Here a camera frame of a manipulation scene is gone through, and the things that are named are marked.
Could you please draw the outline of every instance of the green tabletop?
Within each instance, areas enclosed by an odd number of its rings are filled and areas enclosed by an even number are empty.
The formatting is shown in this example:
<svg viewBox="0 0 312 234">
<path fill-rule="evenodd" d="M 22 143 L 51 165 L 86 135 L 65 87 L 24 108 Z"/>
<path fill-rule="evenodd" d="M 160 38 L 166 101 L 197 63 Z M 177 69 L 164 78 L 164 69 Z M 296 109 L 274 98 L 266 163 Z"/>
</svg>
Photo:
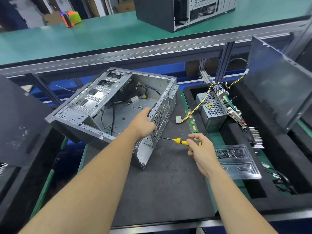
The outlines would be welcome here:
<svg viewBox="0 0 312 234">
<path fill-rule="evenodd" d="M 136 19 L 135 12 L 0 34 L 0 65 L 247 26 L 307 14 L 312 0 L 239 0 L 236 10 L 169 33 Z"/>
</svg>

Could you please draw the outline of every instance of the screwdriver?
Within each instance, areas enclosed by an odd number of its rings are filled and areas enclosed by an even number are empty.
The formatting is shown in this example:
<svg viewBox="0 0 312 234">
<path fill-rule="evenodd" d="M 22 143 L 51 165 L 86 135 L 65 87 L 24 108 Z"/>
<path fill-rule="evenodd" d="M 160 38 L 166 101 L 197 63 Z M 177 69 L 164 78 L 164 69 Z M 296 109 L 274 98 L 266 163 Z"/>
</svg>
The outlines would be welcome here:
<svg viewBox="0 0 312 234">
<path fill-rule="evenodd" d="M 158 138 L 161 138 L 161 139 L 173 140 L 176 143 L 180 143 L 180 144 L 183 144 L 183 145 L 188 145 L 188 142 L 185 141 L 185 140 L 181 141 L 181 138 L 170 139 L 170 138 L 165 138 L 165 137 L 160 137 L 160 136 L 155 136 L 155 137 L 158 137 Z"/>
</svg>

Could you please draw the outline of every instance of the left hand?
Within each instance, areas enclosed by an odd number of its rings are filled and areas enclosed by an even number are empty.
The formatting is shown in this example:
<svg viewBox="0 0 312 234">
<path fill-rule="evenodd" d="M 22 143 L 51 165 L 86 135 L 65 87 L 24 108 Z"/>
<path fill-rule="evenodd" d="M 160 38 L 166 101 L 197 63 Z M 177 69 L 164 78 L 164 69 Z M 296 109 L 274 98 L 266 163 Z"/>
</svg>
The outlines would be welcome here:
<svg viewBox="0 0 312 234">
<path fill-rule="evenodd" d="M 148 136 L 153 130 L 157 130 L 157 126 L 147 117 L 150 110 L 151 108 L 144 108 L 128 126 L 128 129 L 138 140 Z"/>
</svg>

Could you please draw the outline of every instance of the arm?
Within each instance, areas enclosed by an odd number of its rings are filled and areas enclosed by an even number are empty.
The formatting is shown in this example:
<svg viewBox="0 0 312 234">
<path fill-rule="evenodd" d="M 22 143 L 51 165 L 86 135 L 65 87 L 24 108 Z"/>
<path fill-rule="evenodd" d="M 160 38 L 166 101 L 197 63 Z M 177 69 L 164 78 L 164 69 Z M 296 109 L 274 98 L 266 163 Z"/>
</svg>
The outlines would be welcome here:
<svg viewBox="0 0 312 234">
<path fill-rule="evenodd" d="M 202 134 L 193 133 L 189 134 L 189 137 L 202 142 L 202 146 L 199 147 L 187 139 L 190 147 L 188 155 L 193 156 L 198 169 L 210 182 L 226 232 L 277 233 L 224 171 L 216 157 L 212 142 Z"/>
<path fill-rule="evenodd" d="M 139 113 L 21 230 L 28 233 L 109 233 L 135 143 L 157 129 Z"/>
</svg>

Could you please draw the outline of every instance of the right arm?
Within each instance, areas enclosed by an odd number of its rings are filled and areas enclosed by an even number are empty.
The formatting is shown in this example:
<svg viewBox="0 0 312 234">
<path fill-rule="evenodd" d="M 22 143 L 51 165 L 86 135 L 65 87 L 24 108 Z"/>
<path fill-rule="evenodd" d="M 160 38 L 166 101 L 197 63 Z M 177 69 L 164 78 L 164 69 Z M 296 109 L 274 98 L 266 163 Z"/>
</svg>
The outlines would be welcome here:
<svg viewBox="0 0 312 234">
<path fill-rule="evenodd" d="M 187 139 L 188 155 L 194 158 L 198 169 L 209 180 L 227 234 L 277 233 L 222 168 L 212 142 L 202 134 L 192 133 L 189 137 L 202 142 L 202 146 L 198 146 Z"/>
</svg>

